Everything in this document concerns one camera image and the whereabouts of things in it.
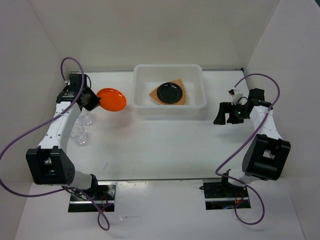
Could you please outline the clear plastic cup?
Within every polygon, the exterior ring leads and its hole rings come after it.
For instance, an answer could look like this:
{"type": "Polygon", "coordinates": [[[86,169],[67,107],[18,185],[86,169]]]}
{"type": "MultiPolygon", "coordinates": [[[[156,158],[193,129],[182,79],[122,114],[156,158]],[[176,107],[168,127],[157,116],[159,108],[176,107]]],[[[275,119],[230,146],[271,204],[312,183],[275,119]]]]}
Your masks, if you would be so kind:
{"type": "Polygon", "coordinates": [[[85,132],[84,126],[80,123],[75,123],[72,127],[70,139],[73,139],[79,145],[85,145],[88,142],[88,136],[85,132]]]}
{"type": "Polygon", "coordinates": [[[85,108],[81,111],[79,117],[77,118],[77,121],[85,126],[89,126],[93,123],[93,119],[90,112],[87,111],[85,108]]]}

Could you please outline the orange plastic plate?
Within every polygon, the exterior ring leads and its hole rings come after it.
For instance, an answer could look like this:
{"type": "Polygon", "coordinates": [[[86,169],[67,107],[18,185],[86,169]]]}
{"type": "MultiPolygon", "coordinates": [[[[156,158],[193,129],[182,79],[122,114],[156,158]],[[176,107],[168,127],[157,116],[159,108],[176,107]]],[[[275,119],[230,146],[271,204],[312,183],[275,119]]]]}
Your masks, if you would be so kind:
{"type": "Polygon", "coordinates": [[[122,111],[127,105],[127,99],[124,94],[114,88],[103,88],[98,91],[100,106],[110,112],[122,111]]]}

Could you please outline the woven bamboo tray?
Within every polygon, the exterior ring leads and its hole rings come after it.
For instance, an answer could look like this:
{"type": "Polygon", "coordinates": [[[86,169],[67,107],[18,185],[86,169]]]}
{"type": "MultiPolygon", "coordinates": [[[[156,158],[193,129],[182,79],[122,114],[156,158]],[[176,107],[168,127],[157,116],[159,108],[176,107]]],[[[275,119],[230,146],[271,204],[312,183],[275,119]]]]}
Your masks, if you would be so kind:
{"type": "Polygon", "coordinates": [[[182,99],[180,101],[178,101],[177,103],[174,103],[174,104],[166,104],[166,103],[161,102],[159,100],[159,98],[157,97],[157,89],[160,85],[149,93],[149,97],[159,105],[178,105],[178,106],[185,105],[187,103],[187,91],[186,91],[186,88],[185,88],[183,81],[180,78],[178,78],[178,79],[170,81],[170,82],[176,83],[182,88],[183,95],[182,95],[182,99]]]}

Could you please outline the black bowl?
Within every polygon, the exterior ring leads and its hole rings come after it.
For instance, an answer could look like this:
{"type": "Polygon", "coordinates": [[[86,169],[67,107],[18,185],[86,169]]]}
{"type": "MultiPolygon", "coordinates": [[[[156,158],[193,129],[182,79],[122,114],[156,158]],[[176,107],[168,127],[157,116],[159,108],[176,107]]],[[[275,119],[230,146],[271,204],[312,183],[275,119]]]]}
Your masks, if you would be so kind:
{"type": "Polygon", "coordinates": [[[176,83],[165,82],[157,88],[156,95],[162,103],[171,105],[182,99],[183,90],[176,83]]]}

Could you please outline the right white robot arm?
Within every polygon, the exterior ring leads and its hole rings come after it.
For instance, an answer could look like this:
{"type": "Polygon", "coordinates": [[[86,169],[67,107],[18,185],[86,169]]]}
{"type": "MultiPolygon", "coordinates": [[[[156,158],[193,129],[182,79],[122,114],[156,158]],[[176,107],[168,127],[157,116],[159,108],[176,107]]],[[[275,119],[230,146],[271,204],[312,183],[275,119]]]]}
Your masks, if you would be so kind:
{"type": "Polygon", "coordinates": [[[254,126],[254,135],[241,167],[229,169],[221,177],[219,191],[225,197],[254,181],[278,180],[290,153],[291,144],[277,131],[272,104],[265,100],[264,93],[264,90],[254,88],[244,96],[232,88],[229,90],[232,101],[219,104],[213,124],[235,125],[251,120],[254,126]]]}

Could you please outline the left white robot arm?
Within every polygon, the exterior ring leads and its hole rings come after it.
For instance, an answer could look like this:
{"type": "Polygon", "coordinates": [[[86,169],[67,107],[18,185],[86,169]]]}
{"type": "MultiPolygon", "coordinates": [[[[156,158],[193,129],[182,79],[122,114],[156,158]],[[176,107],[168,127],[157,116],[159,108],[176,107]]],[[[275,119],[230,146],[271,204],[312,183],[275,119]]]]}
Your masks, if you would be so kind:
{"type": "Polygon", "coordinates": [[[97,177],[76,170],[67,156],[67,145],[82,110],[92,111],[99,105],[100,98],[91,90],[90,78],[86,74],[70,74],[69,83],[56,98],[54,121],[38,146],[26,152],[35,184],[76,188],[88,200],[98,197],[97,177]]]}

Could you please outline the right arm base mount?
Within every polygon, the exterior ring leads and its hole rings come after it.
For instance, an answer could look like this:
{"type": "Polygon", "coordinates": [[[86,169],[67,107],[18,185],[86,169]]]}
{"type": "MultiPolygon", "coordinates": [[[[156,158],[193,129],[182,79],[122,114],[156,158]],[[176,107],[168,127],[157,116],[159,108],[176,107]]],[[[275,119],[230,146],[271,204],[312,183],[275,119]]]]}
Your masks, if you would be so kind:
{"type": "Polygon", "coordinates": [[[220,178],[204,179],[199,187],[204,193],[205,209],[233,210],[250,209],[248,190],[244,186],[233,186],[220,178]]]}

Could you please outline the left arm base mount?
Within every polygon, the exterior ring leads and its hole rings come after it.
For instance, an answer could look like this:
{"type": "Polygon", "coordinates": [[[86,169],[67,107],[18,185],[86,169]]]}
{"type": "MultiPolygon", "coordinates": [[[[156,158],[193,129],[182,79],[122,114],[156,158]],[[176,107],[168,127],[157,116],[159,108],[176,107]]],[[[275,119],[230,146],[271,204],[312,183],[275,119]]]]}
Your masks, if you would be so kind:
{"type": "MultiPolygon", "coordinates": [[[[115,181],[99,181],[95,193],[90,190],[85,190],[85,192],[103,212],[114,212],[116,186],[117,183],[115,181]]],[[[68,205],[69,213],[89,213],[98,211],[93,203],[80,191],[72,190],[70,193],[68,205]]]]}

